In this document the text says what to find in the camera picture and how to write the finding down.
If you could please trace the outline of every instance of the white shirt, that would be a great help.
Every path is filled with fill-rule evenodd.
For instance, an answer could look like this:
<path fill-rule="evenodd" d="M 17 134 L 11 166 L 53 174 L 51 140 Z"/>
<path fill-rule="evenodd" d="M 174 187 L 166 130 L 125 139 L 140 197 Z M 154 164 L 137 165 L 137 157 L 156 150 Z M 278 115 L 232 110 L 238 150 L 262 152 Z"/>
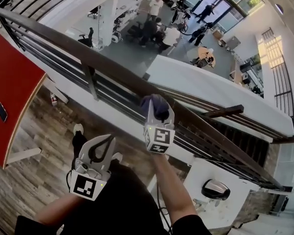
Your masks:
<path fill-rule="evenodd" d="M 151 14 L 153 16 L 157 16 L 158 12 L 160 11 L 161 7 L 163 6 L 163 1 L 160 0 L 157 2 L 157 0 L 152 0 L 149 3 L 149 6 L 150 6 L 149 14 Z"/>
<path fill-rule="evenodd" d="M 176 28 L 167 28 L 165 30 L 165 37 L 163 43 L 169 46 L 177 43 L 177 38 L 180 37 L 181 33 Z"/>

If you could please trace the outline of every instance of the black sleeve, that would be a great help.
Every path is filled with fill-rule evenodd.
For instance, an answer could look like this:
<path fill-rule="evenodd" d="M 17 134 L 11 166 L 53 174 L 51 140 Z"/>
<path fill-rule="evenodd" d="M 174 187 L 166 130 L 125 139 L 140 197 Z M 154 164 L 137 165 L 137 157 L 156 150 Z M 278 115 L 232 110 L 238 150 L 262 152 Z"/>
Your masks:
<path fill-rule="evenodd" d="M 15 235 L 56 235 L 56 233 L 56 229 L 23 216 L 18 216 L 14 231 Z"/>
<path fill-rule="evenodd" d="M 188 215 L 177 220 L 173 226 L 173 235 L 211 235 L 198 215 Z"/>

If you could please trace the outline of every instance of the table edge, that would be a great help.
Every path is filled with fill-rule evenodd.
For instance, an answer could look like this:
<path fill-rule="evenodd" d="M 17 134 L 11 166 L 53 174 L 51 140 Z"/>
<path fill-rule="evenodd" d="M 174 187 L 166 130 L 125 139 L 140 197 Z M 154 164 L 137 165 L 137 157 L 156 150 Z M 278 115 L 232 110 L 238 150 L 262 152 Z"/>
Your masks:
<path fill-rule="evenodd" d="M 8 147 L 7 147 L 7 152 L 5 154 L 5 158 L 4 158 L 4 162 L 3 162 L 3 167 L 2 167 L 3 169 L 5 169 L 5 167 L 6 167 L 6 162 L 7 162 L 7 159 L 9 157 L 10 153 L 11 153 L 12 144 L 13 144 L 13 141 L 14 141 L 14 138 L 15 138 L 15 135 L 16 135 L 16 131 L 17 131 L 17 129 L 20 126 L 21 120 L 22 120 L 25 112 L 28 110 L 30 103 L 33 101 L 34 97 L 36 96 L 38 90 L 43 85 L 43 82 L 46 79 L 46 77 L 47 77 L 47 74 L 45 73 L 42 76 L 42 78 L 40 79 L 40 81 L 37 84 L 36 88 L 33 90 L 32 94 L 30 95 L 30 97 L 29 97 L 28 101 L 26 102 L 24 108 L 22 109 L 21 114 L 19 115 L 19 118 L 18 118 L 18 120 L 16 122 L 15 128 L 14 128 L 14 130 L 12 132 L 12 135 L 11 135 L 11 138 L 10 138 L 10 141 L 9 141 L 9 144 L 8 144 Z"/>

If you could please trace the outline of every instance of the cable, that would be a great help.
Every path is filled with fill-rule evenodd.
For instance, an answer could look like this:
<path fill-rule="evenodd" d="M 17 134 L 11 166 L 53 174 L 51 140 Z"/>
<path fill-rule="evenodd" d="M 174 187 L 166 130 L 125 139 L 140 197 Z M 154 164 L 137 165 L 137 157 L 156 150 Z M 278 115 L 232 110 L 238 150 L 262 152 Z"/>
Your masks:
<path fill-rule="evenodd" d="M 68 191 L 70 191 L 70 187 L 69 187 L 69 184 L 68 184 L 68 175 L 69 175 L 70 173 L 72 174 L 72 170 L 69 170 L 68 173 L 67 173 L 67 185 L 68 185 Z"/>
<path fill-rule="evenodd" d="M 166 219 L 166 217 L 165 217 L 165 215 L 164 215 L 164 213 L 163 213 L 163 211 L 162 211 L 162 207 L 161 207 L 161 205 L 160 205 L 160 199 L 159 199 L 159 196 L 158 196 L 158 183 L 157 183 L 157 201 L 158 201 L 158 209 L 160 210 L 160 212 L 161 212 L 161 214 L 162 214 L 162 216 L 163 216 L 163 218 L 164 218 L 164 220 L 165 220 L 165 222 L 166 222 L 166 225 L 167 225 L 167 227 L 168 227 L 168 233 L 169 234 L 173 234 L 172 233 L 172 227 L 169 225 L 169 223 L 167 222 L 167 219 Z"/>

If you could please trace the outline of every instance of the red table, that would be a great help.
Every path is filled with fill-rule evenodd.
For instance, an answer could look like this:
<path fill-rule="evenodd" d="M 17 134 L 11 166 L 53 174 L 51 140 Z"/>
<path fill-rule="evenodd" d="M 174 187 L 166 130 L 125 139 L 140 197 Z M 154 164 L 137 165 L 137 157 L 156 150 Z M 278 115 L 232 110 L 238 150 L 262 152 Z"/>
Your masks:
<path fill-rule="evenodd" d="M 5 168 L 8 162 L 20 121 L 45 79 L 46 73 L 42 69 L 0 35 L 0 102 L 8 114 L 5 122 L 0 118 L 0 166 L 2 168 Z M 35 148 L 26 152 L 13 153 L 10 162 L 40 152 L 41 149 Z"/>

